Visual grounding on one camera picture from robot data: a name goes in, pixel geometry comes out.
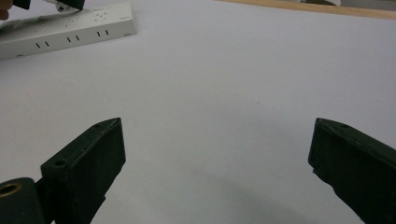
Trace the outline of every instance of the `white plastic block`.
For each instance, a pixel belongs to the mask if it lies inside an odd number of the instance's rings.
[[[0,60],[136,34],[130,2],[8,21],[0,26]]]

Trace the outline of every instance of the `screw hole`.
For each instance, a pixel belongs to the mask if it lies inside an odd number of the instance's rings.
[[[7,184],[3,187],[0,187],[0,198],[7,197],[8,195],[11,195],[18,190],[22,188],[21,183],[12,183],[12,184]]]
[[[59,160],[59,161],[56,161],[56,162],[55,162],[55,165],[56,165],[56,166],[63,166],[63,165],[66,164],[66,162],[67,162],[67,160],[65,160],[65,159]]]

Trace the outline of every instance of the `white table surface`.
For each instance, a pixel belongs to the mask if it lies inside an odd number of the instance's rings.
[[[132,3],[137,35],[0,62],[0,182],[38,180],[75,137],[121,117],[127,163],[93,224],[362,223],[307,157],[317,117],[396,147],[396,21]]]

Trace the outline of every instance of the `white tabletop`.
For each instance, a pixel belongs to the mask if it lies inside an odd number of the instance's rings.
[[[38,180],[121,117],[127,163],[94,224],[362,223],[307,157],[317,117],[396,147],[396,21],[132,4],[137,35],[0,62],[0,182]],[[11,19],[54,12],[33,1]]]

